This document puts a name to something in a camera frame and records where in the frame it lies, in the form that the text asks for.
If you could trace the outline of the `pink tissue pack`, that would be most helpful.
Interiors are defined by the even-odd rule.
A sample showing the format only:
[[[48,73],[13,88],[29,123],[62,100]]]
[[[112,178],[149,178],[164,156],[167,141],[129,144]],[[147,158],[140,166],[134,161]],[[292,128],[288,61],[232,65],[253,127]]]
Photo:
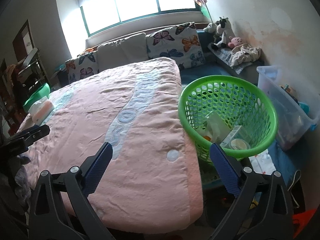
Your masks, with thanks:
[[[54,105],[47,96],[44,96],[31,105],[28,113],[30,114],[33,123],[40,125],[53,110]]]

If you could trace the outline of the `green fabric bin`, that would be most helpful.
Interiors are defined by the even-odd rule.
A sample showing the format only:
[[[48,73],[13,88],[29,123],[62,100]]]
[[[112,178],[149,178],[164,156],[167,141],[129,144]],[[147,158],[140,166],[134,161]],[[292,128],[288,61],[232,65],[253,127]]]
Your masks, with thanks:
[[[28,113],[30,107],[35,103],[36,101],[42,99],[43,97],[49,98],[50,94],[50,87],[48,83],[45,83],[42,85],[36,92],[34,92],[30,98],[24,103],[23,109],[26,113]]]

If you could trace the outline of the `dark shelf rack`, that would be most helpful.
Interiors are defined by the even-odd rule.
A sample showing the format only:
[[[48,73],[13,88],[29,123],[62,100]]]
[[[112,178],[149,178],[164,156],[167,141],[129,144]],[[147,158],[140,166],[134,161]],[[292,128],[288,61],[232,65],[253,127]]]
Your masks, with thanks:
[[[33,48],[17,64],[7,66],[2,62],[1,114],[9,126],[10,135],[17,132],[27,115],[26,102],[45,84],[48,85],[49,80],[38,48]]]

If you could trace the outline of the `pink blanket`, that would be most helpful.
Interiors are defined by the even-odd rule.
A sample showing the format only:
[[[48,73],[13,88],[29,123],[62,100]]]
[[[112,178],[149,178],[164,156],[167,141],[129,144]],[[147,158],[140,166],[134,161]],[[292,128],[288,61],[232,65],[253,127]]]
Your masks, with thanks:
[[[53,92],[50,133],[27,152],[35,187],[43,170],[66,172],[109,142],[113,157],[89,202],[111,229],[183,230],[203,212],[195,145],[178,117],[180,71],[167,57],[107,69]]]

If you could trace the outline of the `clear plastic cup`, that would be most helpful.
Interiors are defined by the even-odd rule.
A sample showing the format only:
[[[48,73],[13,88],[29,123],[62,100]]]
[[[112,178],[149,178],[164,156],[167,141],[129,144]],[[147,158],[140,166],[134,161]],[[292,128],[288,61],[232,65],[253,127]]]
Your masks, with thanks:
[[[229,135],[231,129],[216,111],[211,111],[205,116],[202,127],[197,131],[204,139],[219,144]]]

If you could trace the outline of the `green mesh basket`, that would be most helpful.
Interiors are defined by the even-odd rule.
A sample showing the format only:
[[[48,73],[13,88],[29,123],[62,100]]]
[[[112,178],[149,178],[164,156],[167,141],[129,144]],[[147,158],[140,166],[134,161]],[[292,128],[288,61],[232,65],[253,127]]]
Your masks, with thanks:
[[[224,148],[227,155],[238,159],[251,157],[266,150],[278,131],[277,111],[268,96],[252,83],[232,76],[211,75],[189,83],[178,103],[180,122],[195,143],[197,157],[212,165],[209,157],[211,142],[197,129],[205,118],[216,113],[229,127],[241,125],[249,135],[248,150]]]

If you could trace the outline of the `left butterfly pillow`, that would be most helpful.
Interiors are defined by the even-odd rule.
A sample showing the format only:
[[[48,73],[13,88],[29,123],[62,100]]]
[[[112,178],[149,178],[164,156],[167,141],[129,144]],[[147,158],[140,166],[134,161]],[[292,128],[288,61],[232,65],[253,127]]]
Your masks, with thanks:
[[[97,52],[80,55],[65,62],[69,83],[79,81],[99,73]]]

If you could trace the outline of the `butterfly pillow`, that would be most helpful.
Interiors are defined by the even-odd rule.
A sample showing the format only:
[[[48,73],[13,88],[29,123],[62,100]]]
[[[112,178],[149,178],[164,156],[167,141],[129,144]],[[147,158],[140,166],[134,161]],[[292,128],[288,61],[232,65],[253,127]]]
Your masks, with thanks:
[[[97,52],[80,55],[65,62],[69,83],[79,81],[99,73]]]
[[[180,70],[206,63],[194,22],[173,25],[146,35],[146,46],[150,59],[168,57]]]

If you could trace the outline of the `grey middle pillow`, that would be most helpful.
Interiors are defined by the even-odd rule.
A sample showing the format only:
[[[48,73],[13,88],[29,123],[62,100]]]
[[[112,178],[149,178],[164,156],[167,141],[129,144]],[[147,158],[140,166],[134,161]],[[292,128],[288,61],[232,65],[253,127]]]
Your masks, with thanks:
[[[99,70],[148,61],[146,34],[138,33],[126,38],[107,42],[97,48]]]

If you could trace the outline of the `crumpled patterned cloth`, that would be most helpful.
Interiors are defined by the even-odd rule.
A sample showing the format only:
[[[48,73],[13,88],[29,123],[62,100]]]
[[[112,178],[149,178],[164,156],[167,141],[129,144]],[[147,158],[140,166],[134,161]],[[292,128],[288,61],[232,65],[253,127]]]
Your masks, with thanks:
[[[252,47],[247,43],[236,46],[231,51],[229,66],[235,67],[242,63],[257,61],[261,56],[261,51],[261,48]]]

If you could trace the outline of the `pink plush toy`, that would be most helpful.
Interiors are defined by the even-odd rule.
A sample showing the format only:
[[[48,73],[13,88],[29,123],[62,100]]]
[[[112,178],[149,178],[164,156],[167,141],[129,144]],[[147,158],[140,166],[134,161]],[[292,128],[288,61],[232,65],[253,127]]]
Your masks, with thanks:
[[[240,37],[229,37],[230,41],[228,42],[228,47],[230,49],[234,49],[237,46],[240,46],[243,44],[242,38]]]

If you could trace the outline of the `cow plush toy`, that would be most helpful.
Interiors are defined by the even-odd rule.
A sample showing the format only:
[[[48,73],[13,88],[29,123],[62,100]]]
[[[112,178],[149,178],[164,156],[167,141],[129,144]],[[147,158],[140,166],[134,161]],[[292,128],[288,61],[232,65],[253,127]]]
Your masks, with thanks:
[[[218,50],[219,48],[227,48],[232,38],[235,37],[235,34],[232,30],[232,25],[227,17],[220,17],[219,25],[216,28],[216,33],[220,35],[221,40],[217,43],[212,44],[211,48],[213,50]]]

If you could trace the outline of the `right butterfly pillow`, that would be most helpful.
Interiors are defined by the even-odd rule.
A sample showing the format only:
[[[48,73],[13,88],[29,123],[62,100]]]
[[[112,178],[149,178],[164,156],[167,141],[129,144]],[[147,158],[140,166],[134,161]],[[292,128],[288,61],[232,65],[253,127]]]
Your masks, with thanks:
[[[146,46],[150,59],[168,57],[180,70],[206,63],[194,22],[173,25],[146,35]]]

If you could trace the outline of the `grey plush toy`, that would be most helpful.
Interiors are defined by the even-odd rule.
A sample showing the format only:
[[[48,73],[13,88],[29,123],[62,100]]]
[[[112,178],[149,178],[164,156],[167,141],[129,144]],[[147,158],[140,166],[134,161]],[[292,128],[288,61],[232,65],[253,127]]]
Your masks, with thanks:
[[[203,31],[209,34],[213,34],[216,32],[217,25],[215,23],[209,23]]]

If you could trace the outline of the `colourful pinwheel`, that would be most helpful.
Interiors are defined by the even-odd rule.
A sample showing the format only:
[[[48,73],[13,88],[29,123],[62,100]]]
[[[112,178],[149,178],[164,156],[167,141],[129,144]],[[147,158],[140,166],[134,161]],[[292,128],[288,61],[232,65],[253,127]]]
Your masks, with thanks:
[[[210,22],[213,23],[212,17],[207,7],[207,0],[194,0],[194,2],[200,7],[202,14],[210,19]]]

